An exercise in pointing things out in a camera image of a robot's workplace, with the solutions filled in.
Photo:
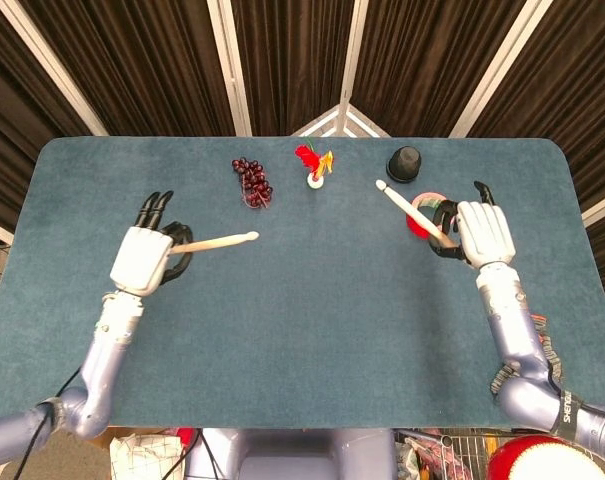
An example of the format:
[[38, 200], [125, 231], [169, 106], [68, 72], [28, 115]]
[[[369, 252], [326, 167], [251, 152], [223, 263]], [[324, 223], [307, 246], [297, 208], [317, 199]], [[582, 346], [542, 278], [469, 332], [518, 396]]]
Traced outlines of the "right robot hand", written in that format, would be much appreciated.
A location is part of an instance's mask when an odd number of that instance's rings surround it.
[[496, 262], [508, 265], [516, 250], [505, 214], [485, 183], [474, 181], [473, 184], [480, 202], [443, 200], [432, 219], [445, 235], [450, 229], [457, 232], [460, 243], [445, 247], [429, 235], [428, 244], [437, 256], [463, 261], [474, 269]]

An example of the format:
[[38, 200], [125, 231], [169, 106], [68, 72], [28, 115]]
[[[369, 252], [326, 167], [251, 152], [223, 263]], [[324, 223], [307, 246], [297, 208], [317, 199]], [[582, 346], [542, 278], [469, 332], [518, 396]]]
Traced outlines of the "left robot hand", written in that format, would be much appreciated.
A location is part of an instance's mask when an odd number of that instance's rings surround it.
[[153, 192], [143, 202], [134, 224], [126, 231], [110, 272], [119, 291], [146, 297], [157, 288], [179, 278], [189, 267], [192, 253], [182, 253], [178, 262], [169, 266], [171, 249], [193, 240], [191, 228], [173, 221], [160, 228], [172, 190]]

